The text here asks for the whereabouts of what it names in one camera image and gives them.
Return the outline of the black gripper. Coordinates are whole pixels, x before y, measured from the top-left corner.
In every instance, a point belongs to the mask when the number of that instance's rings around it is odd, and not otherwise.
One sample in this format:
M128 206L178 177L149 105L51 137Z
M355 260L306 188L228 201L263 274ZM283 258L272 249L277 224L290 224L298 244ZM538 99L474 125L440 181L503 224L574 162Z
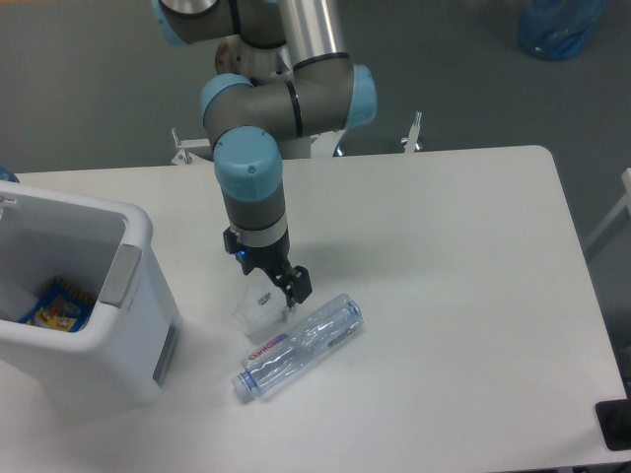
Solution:
M312 293L313 287L307 268L291 266L288 259L290 249L289 232L277 241L264 247L247 246L238 241L230 229L223 232L226 251L235 256L245 275L253 269L262 270L285 296L288 308L302 304Z

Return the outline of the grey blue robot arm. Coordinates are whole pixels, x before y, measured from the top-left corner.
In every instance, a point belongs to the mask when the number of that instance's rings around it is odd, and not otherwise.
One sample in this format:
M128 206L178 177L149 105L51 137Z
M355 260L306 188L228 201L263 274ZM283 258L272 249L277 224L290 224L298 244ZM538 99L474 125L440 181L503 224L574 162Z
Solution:
M254 52L287 60L268 74L241 55L203 88L202 123L229 227L225 249L245 273L259 269L302 303L308 270L290 263L280 144L371 122L378 109L370 70L354 64L333 1L156 1L154 14L174 44L232 36Z

